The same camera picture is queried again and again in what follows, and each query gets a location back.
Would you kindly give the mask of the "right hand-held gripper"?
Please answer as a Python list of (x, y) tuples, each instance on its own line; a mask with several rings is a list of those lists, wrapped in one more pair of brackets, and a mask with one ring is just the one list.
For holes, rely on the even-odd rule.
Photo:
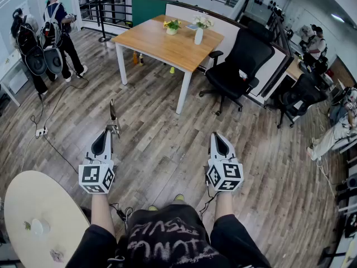
[(210, 136), (208, 166), (206, 177), (217, 192), (233, 192), (244, 181), (243, 166), (233, 145), (217, 132)]

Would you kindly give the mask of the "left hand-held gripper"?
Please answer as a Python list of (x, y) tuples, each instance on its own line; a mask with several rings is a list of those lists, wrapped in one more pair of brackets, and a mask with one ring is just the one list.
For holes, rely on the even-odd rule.
[(107, 124), (86, 147), (83, 163), (79, 165), (79, 185), (89, 194), (108, 194), (115, 173), (112, 160), (112, 134), (120, 138), (119, 125)]

